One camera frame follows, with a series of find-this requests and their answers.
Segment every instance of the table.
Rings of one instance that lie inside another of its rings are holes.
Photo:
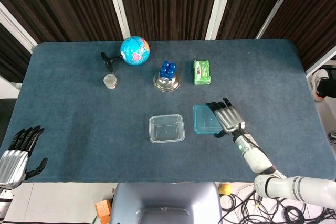
[[[28,168],[49,161],[35,182],[251,182],[231,136],[194,132],[193,106],[228,97],[247,130],[287,176],[335,178],[336,166],[295,46],[282,39],[153,41],[141,66],[118,63],[118,85],[107,89],[100,53],[120,42],[38,45],[8,127],[3,152],[22,128],[41,125]],[[209,60],[212,84],[193,84],[193,60]],[[174,61],[179,89],[163,93],[153,77]],[[148,120],[180,114],[185,139],[153,144]]]

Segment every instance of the sneaker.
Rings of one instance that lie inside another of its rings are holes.
[[[311,78],[311,94],[314,97],[314,101],[322,102],[324,97],[319,95],[317,91],[317,86],[319,85],[321,79],[328,79],[328,73],[324,69],[316,71]]]
[[[329,132],[328,134],[329,144],[336,144],[336,132]]]

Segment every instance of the metal bowl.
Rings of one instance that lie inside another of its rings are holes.
[[[173,80],[169,80],[168,78],[161,78],[159,76],[159,73],[157,73],[154,76],[154,86],[162,91],[162,92],[171,92],[180,86],[181,78],[180,75],[177,73],[174,77]]]

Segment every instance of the transparent tray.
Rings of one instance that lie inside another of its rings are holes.
[[[222,127],[208,106],[195,105],[194,130],[197,134],[214,134],[220,132]]]
[[[168,143],[184,140],[184,124],[181,115],[159,115],[149,118],[149,137],[152,143]]]

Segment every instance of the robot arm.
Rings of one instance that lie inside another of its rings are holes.
[[[35,170],[26,171],[29,157],[43,131],[40,126],[19,131],[0,159],[0,223],[13,201],[12,189],[41,173],[47,164],[48,159],[43,158]]]
[[[245,130],[245,122],[227,98],[224,102],[206,105],[216,115],[223,130],[215,134],[222,137],[233,135],[233,141],[242,152],[251,170],[259,174],[255,179],[255,190],[267,198],[288,198],[322,207],[336,209],[336,183],[331,180],[292,177],[286,178],[272,164],[266,153]]]

